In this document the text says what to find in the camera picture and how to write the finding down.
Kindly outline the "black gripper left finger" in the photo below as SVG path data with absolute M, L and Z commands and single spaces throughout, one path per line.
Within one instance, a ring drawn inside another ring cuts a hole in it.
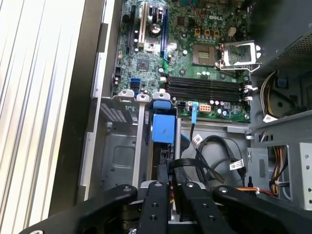
M 150 181 L 146 197 L 140 209 L 138 233 L 153 230 L 166 233 L 168 229 L 169 186 L 168 169 L 158 166 L 160 181 Z M 55 214 L 22 231 L 23 234 L 81 234 L 95 226 L 96 221 L 118 217 L 124 206 L 137 198 L 137 188 L 119 185 L 86 200 L 66 211 Z

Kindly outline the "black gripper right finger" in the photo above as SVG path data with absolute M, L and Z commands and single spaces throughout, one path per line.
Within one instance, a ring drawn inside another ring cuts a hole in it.
M 231 186 L 211 193 L 197 183 L 175 184 L 181 217 L 196 221 L 203 234 L 310 234 L 312 217 Z

